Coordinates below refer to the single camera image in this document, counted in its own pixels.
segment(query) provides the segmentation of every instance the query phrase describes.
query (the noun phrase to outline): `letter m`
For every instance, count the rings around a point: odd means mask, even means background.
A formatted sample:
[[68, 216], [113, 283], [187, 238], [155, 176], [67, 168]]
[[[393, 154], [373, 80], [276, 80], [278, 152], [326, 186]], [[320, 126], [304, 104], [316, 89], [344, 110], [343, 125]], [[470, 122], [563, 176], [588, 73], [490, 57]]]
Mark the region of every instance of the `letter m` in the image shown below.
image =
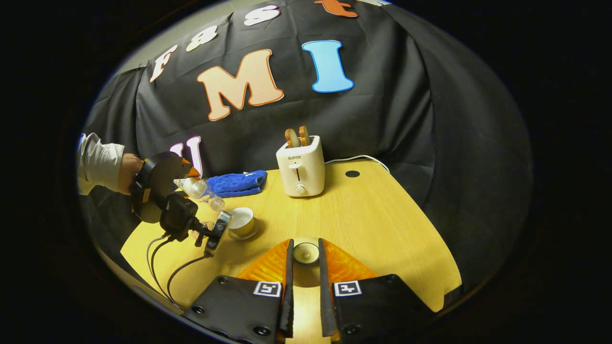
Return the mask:
[[268, 59], [272, 50], [262, 49], [246, 54], [240, 62], [236, 77], [223, 68], [215, 66], [198, 75], [198, 82], [204, 84], [211, 112], [208, 119], [216, 121], [230, 113], [230, 107], [223, 104], [223, 96], [233, 107], [241, 110], [247, 87], [251, 90], [248, 103], [253, 106], [264, 105], [280, 100], [284, 93], [274, 84]]

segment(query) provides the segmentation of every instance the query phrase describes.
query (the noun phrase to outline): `white toaster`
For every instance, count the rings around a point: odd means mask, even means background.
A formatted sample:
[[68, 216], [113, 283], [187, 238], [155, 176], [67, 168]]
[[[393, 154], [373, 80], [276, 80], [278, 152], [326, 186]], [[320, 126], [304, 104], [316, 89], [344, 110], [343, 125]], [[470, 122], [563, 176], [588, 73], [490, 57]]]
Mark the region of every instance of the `white toaster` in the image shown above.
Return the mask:
[[309, 136], [311, 143], [308, 146], [289, 148], [285, 143], [276, 152], [278, 170], [288, 196], [315, 196], [325, 188], [321, 139], [316, 135]]

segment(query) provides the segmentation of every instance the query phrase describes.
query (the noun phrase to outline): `black cloth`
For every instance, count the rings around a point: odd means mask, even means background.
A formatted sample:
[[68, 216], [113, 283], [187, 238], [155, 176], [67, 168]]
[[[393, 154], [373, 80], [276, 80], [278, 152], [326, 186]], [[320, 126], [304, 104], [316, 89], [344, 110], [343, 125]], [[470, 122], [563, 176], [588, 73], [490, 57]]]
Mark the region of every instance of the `black cloth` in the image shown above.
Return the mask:
[[[154, 61], [171, 47], [112, 77], [84, 132], [141, 157], [200, 136], [203, 175], [211, 177], [278, 168], [285, 129], [306, 125], [321, 137], [325, 160], [366, 154], [390, 168], [447, 244], [461, 292], [469, 291], [501, 266], [527, 214], [532, 167], [521, 115], [487, 65], [446, 33], [393, 5], [343, 2], [359, 16], [339, 17], [312, 1], [269, 1], [186, 33], [154, 82]], [[268, 4], [281, 14], [244, 25], [245, 14]], [[217, 37], [185, 51], [214, 24]], [[313, 40], [341, 42], [353, 88], [312, 89], [315, 66], [301, 46]], [[241, 110], [225, 102], [230, 114], [210, 121], [197, 76], [215, 66], [236, 76], [242, 58], [260, 49], [272, 50], [271, 73], [284, 97], [251, 106], [247, 89]], [[187, 146], [183, 156], [193, 158]], [[139, 222], [129, 199], [94, 188], [83, 203], [92, 235], [118, 259]]]

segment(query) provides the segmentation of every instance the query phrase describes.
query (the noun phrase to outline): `plastic bottle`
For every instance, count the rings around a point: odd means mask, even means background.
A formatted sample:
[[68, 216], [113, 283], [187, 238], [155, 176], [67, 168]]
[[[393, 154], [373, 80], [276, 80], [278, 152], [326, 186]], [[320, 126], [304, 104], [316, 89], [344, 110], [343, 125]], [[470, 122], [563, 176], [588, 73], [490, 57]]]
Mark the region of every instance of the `plastic bottle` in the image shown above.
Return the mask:
[[175, 179], [174, 183], [193, 201], [208, 203], [214, 211], [222, 211], [225, 207], [223, 198], [215, 195], [206, 181], [200, 178]]

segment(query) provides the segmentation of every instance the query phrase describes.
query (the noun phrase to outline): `yellow tabletop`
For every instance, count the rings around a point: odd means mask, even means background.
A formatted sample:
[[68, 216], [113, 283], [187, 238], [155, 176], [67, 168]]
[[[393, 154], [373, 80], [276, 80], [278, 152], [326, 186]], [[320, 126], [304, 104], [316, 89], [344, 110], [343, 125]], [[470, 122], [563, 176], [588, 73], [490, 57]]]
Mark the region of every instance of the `yellow tabletop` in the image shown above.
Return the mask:
[[[360, 175], [347, 177], [345, 173], [351, 170]], [[244, 241], [224, 234], [214, 257], [191, 264], [174, 277], [172, 296], [183, 308], [216, 276], [237, 276], [257, 257], [287, 239], [294, 239], [294, 244], [316, 243], [321, 237], [378, 275], [397, 274], [434, 312], [442, 309], [444, 295], [461, 285], [459, 270], [442, 237], [380, 164], [370, 160], [329, 163], [323, 193], [308, 198], [285, 195], [279, 171], [267, 173], [261, 193], [225, 199], [225, 211], [253, 209], [258, 232]], [[199, 220], [216, 221], [217, 212], [206, 203], [198, 206]], [[134, 270], [156, 289], [147, 266], [146, 248], [163, 234], [159, 223], [143, 222], [121, 250]], [[171, 242], [157, 252], [155, 274], [164, 291], [177, 267], [203, 254], [206, 239], [202, 247], [195, 247], [194, 242], [191, 237]], [[329, 343], [329, 338], [321, 335], [318, 265], [295, 263], [294, 274], [294, 338], [288, 338], [287, 343]]]

